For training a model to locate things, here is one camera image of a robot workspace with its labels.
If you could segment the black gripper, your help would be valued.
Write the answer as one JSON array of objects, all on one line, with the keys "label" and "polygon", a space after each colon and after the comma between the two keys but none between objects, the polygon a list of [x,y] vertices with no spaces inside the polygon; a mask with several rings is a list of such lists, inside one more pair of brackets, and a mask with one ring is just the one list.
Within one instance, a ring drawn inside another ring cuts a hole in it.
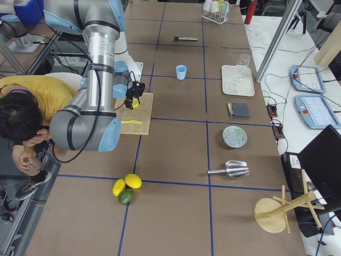
[{"label": "black gripper", "polygon": [[144,83],[131,82],[131,84],[132,86],[127,90],[126,99],[124,101],[125,107],[127,109],[133,109],[133,99],[137,98],[139,100],[139,97],[142,96],[144,89],[145,89]]}]

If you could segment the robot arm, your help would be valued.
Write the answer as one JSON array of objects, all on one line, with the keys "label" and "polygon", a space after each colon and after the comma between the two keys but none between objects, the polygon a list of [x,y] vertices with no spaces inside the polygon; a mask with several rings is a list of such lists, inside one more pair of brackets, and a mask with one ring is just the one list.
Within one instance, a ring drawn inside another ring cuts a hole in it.
[{"label": "robot arm", "polygon": [[121,121],[113,104],[131,98],[143,64],[128,53],[121,1],[45,1],[45,22],[82,35],[90,60],[85,84],[50,122],[53,141],[66,150],[112,151]]}]

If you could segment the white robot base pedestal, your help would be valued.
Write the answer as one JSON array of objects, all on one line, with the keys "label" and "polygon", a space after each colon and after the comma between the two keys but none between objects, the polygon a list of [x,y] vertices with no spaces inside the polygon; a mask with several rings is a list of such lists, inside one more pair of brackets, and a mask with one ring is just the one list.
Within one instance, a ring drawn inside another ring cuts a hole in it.
[{"label": "white robot base pedestal", "polygon": [[125,33],[120,32],[119,38],[115,41],[115,73],[130,72],[130,77],[137,82],[140,82],[143,63],[133,60],[128,51]]}]

